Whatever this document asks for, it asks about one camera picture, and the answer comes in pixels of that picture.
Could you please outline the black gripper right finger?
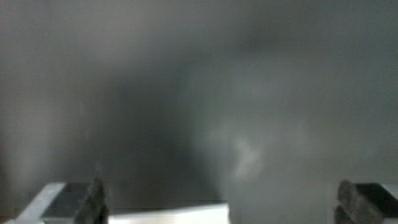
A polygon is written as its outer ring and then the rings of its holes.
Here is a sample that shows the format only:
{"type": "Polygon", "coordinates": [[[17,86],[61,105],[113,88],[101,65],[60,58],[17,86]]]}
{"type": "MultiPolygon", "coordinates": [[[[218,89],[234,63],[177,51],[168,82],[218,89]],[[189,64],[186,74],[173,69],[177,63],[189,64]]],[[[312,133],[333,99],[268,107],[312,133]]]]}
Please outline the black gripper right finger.
{"type": "Polygon", "coordinates": [[[395,184],[340,181],[333,224],[398,224],[395,184]]]}

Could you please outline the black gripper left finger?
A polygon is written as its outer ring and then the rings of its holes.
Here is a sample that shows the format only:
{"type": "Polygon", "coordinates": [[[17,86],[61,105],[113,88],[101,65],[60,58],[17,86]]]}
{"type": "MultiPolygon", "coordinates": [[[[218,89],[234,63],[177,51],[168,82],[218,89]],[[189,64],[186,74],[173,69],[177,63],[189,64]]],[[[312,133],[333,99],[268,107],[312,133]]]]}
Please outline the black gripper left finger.
{"type": "Polygon", "coordinates": [[[53,182],[42,187],[13,224],[108,224],[104,188],[90,182],[53,182]]]}

